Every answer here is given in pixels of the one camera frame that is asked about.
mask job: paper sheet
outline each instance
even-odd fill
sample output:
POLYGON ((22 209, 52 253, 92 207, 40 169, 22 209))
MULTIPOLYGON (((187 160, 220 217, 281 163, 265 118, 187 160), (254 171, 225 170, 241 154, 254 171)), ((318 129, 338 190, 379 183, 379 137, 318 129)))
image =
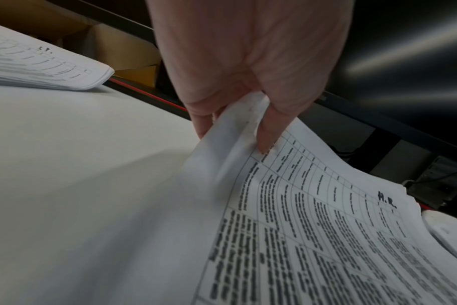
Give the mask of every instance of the paper sheet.
POLYGON ((0 26, 0 84, 84 90, 105 82, 109 66, 0 26))
POLYGON ((298 120, 256 150, 264 99, 227 109, 144 210, 22 303, 457 304, 457 260, 404 189, 352 169, 298 120))

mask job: hand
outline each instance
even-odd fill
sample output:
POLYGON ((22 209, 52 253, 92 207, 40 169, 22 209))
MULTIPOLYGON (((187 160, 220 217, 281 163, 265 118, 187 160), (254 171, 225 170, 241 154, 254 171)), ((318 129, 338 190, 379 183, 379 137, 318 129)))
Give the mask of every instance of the hand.
POLYGON ((352 0, 147 0, 157 43, 199 137, 250 91, 270 99, 266 152, 323 92, 346 40, 352 0))

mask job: white object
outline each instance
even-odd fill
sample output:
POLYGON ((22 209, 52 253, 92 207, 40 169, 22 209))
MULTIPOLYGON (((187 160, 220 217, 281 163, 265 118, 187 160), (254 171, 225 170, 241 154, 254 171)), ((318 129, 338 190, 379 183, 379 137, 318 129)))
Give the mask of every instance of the white object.
POLYGON ((113 72, 103 63, 0 26, 0 84, 86 90, 113 72))
MULTIPOLYGON (((253 93, 228 108, 169 183, 126 197, 137 213, 19 303, 457 304, 457 259, 404 188, 354 170, 299 120, 262 155, 266 106, 253 93)), ((74 191, 48 201, 110 193, 74 191)))
POLYGON ((438 211, 424 211, 423 219, 429 232, 457 257, 457 219, 438 211))
POLYGON ((131 211, 198 141, 189 120, 104 86, 0 86, 0 304, 131 211))

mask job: red stripe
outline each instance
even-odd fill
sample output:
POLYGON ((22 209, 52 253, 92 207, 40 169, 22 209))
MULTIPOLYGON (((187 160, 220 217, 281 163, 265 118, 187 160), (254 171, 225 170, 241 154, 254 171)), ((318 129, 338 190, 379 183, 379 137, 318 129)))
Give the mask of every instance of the red stripe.
POLYGON ((110 78, 110 80, 111 80, 112 82, 115 82, 115 83, 119 84, 119 85, 122 85, 123 87, 130 88, 131 90, 134 90, 134 91, 136 91, 136 92, 142 93, 142 94, 144 94, 144 95, 148 95, 149 97, 152 97, 152 98, 154 98, 154 99, 157 99, 157 100, 159 100, 159 101, 162 101, 162 102, 164 102, 164 103, 167 103, 167 104, 169 104, 169 105, 171 105, 171 106, 173 106, 173 107, 177 107, 177 108, 179 108, 179 109, 182 109, 182 110, 184 110, 184 111, 187 111, 187 109, 184 108, 184 107, 182 107, 182 106, 179 106, 179 105, 177 105, 177 104, 174 104, 174 103, 172 103, 172 102, 170 102, 170 101, 167 101, 166 99, 162 99, 161 97, 158 97, 158 96, 156 96, 156 95, 153 95, 153 94, 151 94, 151 93, 148 93, 148 92, 146 92, 146 91, 143 91, 143 90, 141 90, 141 89, 138 89, 138 88, 136 88, 136 87, 130 86, 130 85, 128 85, 128 84, 126 84, 126 83, 124 83, 124 82, 122 82, 122 81, 119 81, 119 80, 114 79, 114 78, 110 78))

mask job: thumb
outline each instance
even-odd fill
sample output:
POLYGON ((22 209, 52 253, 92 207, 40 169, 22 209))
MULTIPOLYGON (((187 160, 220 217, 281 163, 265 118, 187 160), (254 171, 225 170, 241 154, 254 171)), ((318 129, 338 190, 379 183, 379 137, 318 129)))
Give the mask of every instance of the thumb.
POLYGON ((266 153, 301 111, 281 112, 270 103, 257 130, 257 148, 266 153))

